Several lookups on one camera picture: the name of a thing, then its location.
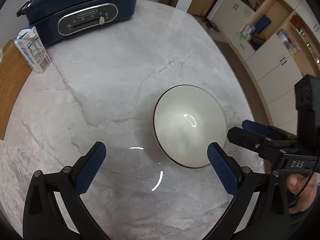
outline cable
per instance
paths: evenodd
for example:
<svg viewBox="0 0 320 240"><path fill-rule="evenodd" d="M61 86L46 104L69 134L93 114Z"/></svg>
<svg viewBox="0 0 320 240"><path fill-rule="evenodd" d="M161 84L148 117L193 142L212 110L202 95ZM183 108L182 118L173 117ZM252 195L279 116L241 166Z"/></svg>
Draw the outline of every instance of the cable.
<svg viewBox="0 0 320 240"><path fill-rule="evenodd" d="M306 189L306 187L308 186L308 183L310 182L310 180L312 179L313 175L314 175L315 172L316 172L316 168L317 168L318 163L319 163L319 160L320 160L320 137L319 137L319 139L318 139L317 155L318 155L318 156L317 156L316 164L315 164L315 166L313 167L312 172L310 173L307 182L304 184L304 186L303 186L302 189L299 191L299 193L294 197L294 201L295 201L295 200L301 195L301 193Z"/></svg>

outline marble countertop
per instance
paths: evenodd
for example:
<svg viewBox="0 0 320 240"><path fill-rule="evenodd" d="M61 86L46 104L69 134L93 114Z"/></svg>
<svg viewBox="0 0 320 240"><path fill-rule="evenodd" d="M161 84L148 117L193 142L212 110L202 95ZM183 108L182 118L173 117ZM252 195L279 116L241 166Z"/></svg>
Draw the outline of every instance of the marble countertop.
<svg viewBox="0 0 320 240"><path fill-rule="evenodd" d="M202 239L232 197L211 166L169 160L154 138L152 115L163 92L192 84L217 99L228 129L253 120L206 31L185 12L138 0L132 19L70 36L48 53L53 63L44 74L31 73L0 141L0 201L14 228L22 232L33 172L58 172L101 141L107 157L81 198L112 239ZM257 154L229 142L225 151L264 171Z"/></svg>

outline barcode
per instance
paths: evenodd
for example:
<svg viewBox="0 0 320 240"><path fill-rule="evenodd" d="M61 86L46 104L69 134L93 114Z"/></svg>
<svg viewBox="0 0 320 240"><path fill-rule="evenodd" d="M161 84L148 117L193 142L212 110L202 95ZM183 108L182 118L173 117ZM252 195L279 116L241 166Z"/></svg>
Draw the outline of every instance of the barcode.
<svg viewBox="0 0 320 240"><path fill-rule="evenodd" d="M49 58L45 56L39 65L42 68L42 70L45 70L45 68L49 65L49 63L50 63Z"/></svg>

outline wooden countertop edge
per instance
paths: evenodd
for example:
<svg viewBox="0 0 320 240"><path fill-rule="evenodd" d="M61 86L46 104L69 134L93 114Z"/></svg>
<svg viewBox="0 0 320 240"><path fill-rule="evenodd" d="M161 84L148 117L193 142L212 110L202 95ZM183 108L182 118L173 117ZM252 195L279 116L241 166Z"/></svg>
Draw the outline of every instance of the wooden countertop edge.
<svg viewBox="0 0 320 240"><path fill-rule="evenodd" d="M3 48L3 59L0 62L0 139L5 131L13 106L18 95L32 72L13 41Z"/></svg>
<svg viewBox="0 0 320 240"><path fill-rule="evenodd" d="M238 52L238 50L235 48L235 46L232 44L231 41L229 41L229 39L226 37L226 35L220 31L220 34L221 36L228 42L228 44L230 45L230 47L233 49L234 53L238 56L239 60L241 61L241 63L243 64L245 70L247 71L249 77L251 78L252 80L252 83L253 85L255 86L256 90L257 90L257 93L261 99L261 102L262 102L262 105L263 105L263 108L266 112L266 115L267 115L267 119L268 119L268 122L269 122L269 125L270 126L273 126L273 121L272 121L272 118L271 118L271 114L269 112L269 108L267 106L267 103L262 95L262 92L261 92L261 89L259 87L259 85L257 84L256 80L254 79L254 76L251 72L251 70L249 69L248 65L246 64L246 62L244 61L244 59L242 58L242 56L240 55L240 53Z"/></svg>

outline human hand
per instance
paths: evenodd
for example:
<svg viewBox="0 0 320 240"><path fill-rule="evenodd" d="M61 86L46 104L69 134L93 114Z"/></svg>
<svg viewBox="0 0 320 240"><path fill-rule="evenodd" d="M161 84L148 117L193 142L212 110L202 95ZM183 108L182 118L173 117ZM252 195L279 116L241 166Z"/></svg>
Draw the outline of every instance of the human hand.
<svg viewBox="0 0 320 240"><path fill-rule="evenodd" d="M291 193L297 195L303 188L308 179L303 177L301 174L292 174L287 178L287 187ZM317 174L313 174L310 182L299 196L297 205L289 209L290 214L296 214L299 212L306 211L314 202L317 196Z"/></svg>

